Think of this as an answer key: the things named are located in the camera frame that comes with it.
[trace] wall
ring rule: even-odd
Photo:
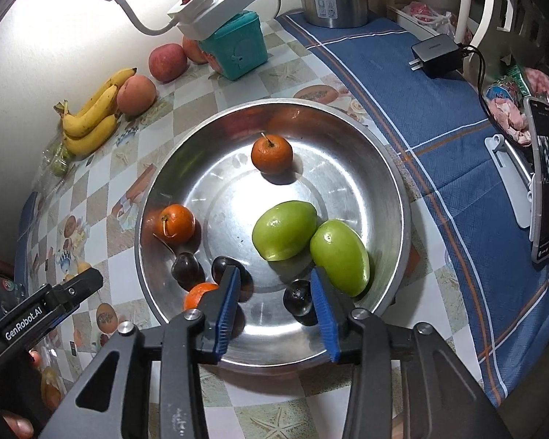
[[[151,28],[164,26],[177,0],[128,0]],[[300,7],[282,0],[281,12]],[[251,5],[272,18],[276,0]],[[179,42],[177,29],[156,38],[132,27],[120,6],[103,0],[17,0],[0,23],[0,258],[12,262],[20,211],[40,159],[54,136],[53,105],[77,110],[115,70],[148,74],[149,52]]]

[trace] smartphone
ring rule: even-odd
[[[534,175],[531,186],[531,259],[549,258],[549,105],[532,96],[523,100],[533,148]]]

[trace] metal bolt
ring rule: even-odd
[[[433,326],[427,322],[419,322],[415,325],[415,328],[421,335],[431,335],[433,333]]]
[[[197,320],[201,315],[201,310],[198,308],[190,308],[189,310],[185,310],[185,313],[183,314],[185,320]]]
[[[352,310],[352,318],[355,320],[364,320],[369,316],[370,316],[370,312],[365,308],[358,307]]]
[[[130,335],[133,330],[134,324],[127,320],[118,325],[118,333],[120,333],[123,337],[127,337],[128,335]]]

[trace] white stripe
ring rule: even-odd
[[[441,137],[444,137],[446,135],[449,135],[450,133],[454,133],[458,130],[461,130],[462,128],[466,128],[466,127],[473,127],[473,125],[479,125],[481,124],[482,122],[486,122],[488,121],[488,119],[483,119],[483,120],[479,120],[478,122],[474,122],[474,123],[469,123],[469,124],[466,124],[466,125],[461,125],[460,127],[457,127],[457,128],[453,128],[452,130],[449,130],[445,133],[442,133],[441,135],[438,135],[437,137],[433,137],[432,139],[429,139],[429,140],[426,140],[425,142],[421,142],[419,145],[415,145],[414,147],[411,147],[411,150],[415,150],[415,149],[418,149],[419,147],[422,147],[423,145],[426,145],[428,144],[429,142],[433,142],[434,140],[437,140],[437,139],[440,139]]]
[[[305,28],[303,28],[302,26],[300,26],[298,23],[296,23],[296,21],[293,21],[291,20],[291,18],[289,18],[287,16],[287,19],[289,21],[291,21],[294,25],[298,26],[299,28],[301,28],[305,33],[307,33],[309,36],[311,36],[314,40],[316,40],[317,42],[319,42],[319,40],[317,38],[315,38],[311,33],[309,33]],[[403,143],[405,144],[405,146],[407,147],[407,149],[410,151],[411,150],[411,146],[408,144],[408,142],[405,140],[405,138],[403,137],[403,134],[401,134],[401,132],[399,131],[399,129],[395,126],[394,122],[392,121],[392,119],[388,116],[388,114],[384,111],[384,109],[381,107],[380,104],[378,104],[378,102],[376,101],[376,99],[372,96],[372,94],[370,94],[370,92],[366,89],[366,87],[364,86],[364,84],[361,83],[361,81],[355,76],[355,74],[350,71],[350,69],[348,69],[346,67],[346,65],[340,60],[340,58],[338,58],[333,52],[331,52],[328,48],[326,48],[324,46],[324,49],[325,51],[327,51],[331,56],[333,56],[337,61],[338,63],[340,63],[344,69],[350,73],[350,75],[357,81],[358,84],[360,84],[360,87],[366,92],[366,94],[368,95],[368,97],[370,97],[372,99],[372,101],[374,102],[374,104],[380,109],[380,111],[382,112],[382,114],[386,117],[386,119],[390,122],[390,124],[392,125],[392,128],[394,129],[394,131],[399,135],[400,139],[403,141]],[[468,260],[470,261],[470,265],[472,266],[472,270],[474,271],[474,275],[476,277],[476,281],[478,283],[478,287],[480,289],[480,293],[482,295],[482,301],[484,303],[484,308],[486,310],[486,316],[488,318],[488,327],[489,327],[489,330],[490,330],[490,342],[492,343],[492,345],[494,345],[494,331],[493,331],[493,328],[492,328],[492,319],[490,318],[490,310],[488,309],[488,304],[486,303],[486,295],[484,294],[484,289],[482,287],[482,282],[480,281],[480,277],[478,275],[478,270],[476,269],[476,266],[474,264],[474,261],[472,259],[472,257],[470,256],[470,251],[468,250],[468,247],[466,246],[466,243],[464,242],[464,240],[462,239],[461,237],[461,234],[460,234],[460,231],[458,230],[457,228],[457,225],[455,224],[455,221],[454,221],[454,218],[453,216],[451,215],[451,213],[449,212],[449,210],[447,209],[447,206],[445,205],[445,201],[443,201],[443,198],[441,197],[441,194],[439,193],[439,191],[437,190],[437,187],[435,186],[435,183],[433,182],[433,180],[431,179],[431,177],[429,176],[429,174],[427,173],[427,171],[425,170],[425,167],[423,166],[423,164],[421,163],[421,161],[419,160],[419,158],[417,158],[417,155],[415,155],[414,152],[411,152],[411,155],[413,156],[413,158],[417,161],[417,163],[419,164],[419,167],[421,168],[421,170],[423,170],[423,173],[425,174],[425,176],[427,177],[427,179],[429,180],[429,183],[431,183],[431,186],[433,187],[433,190],[435,192],[435,194],[438,196],[439,200],[441,201],[441,204],[443,205],[443,209],[445,210],[445,213],[447,214],[447,217],[449,218],[449,220],[451,221],[451,225],[453,226],[454,230],[455,230],[455,233],[457,234],[459,240],[460,240],[460,244],[461,246],[464,248],[464,252],[466,252],[466,256],[468,258]],[[500,383],[500,385],[502,386],[502,390],[504,391],[504,394],[505,394],[505,397],[508,396],[508,390],[507,390],[507,386],[504,384],[504,382],[502,381],[502,377],[500,375],[500,371],[498,369],[498,363],[496,362],[496,351],[493,350],[492,351],[492,357],[493,357],[493,362],[494,362],[494,369],[496,370],[496,376],[498,377],[498,381]]]
[[[504,339],[503,339],[498,345],[496,345],[496,346],[494,347],[495,350],[498,350],[498,347],[499,347],[499,346],[502,346],[502,344],[503,344],[505,341],[508,340],[508,338],[515,332],[515,330],[516,330],[517,328],[519,328],[519,325],[523,322],[523,320],[524,320],[525,318],[527,318],[527,316],[533,311],[533,309],[534,309],[535,307],[537,307],[537,304],[538,304],[539,302],[541,302],[541,299],[542,299],[543,296],[547,293],[547,289],[548,289],[548,288],[549,288],[549,287],[546,287],[546,288],[545,288],[545,290],[543,291],[543,293],[541,294],[541,296],[537,299],[537,301],[533,304],[533,306],[532,306],[530,309],[528,309],[527,312],[520,318],[520,320],[518,321],[518,323],[517,323],[517,324],[515,325],[515,327],[508,333],[508,335],[505,336]],[[486,359],[486,356],[484,356],[484,358],[482,358],[482,359],[480,360],[480,364],[481,364],[485,359]]]
[[[367,38],[369,36],[384,36],[385,34],[403,34],[408,33],[408,31],[388,31],[386,33],[376,33],[376,34],[359,34],[357,36],[346,36],[345,38],[341,38],[338,40],[332,40],[327,42],[321,42],[319,44],[312,44],[311,46],[305,46],[305,49],[312,49],[317,48],[318,46],[325,46],[327,44],[333,44],[335,42],[342,42],[345,40],[355,40],[356,38]]]

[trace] black power adapter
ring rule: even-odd
[[[461,69],[464,51],[446,34],[438,34],[411,46],[415,59],[409,63],[413,71],[422,69],[434,79]]]

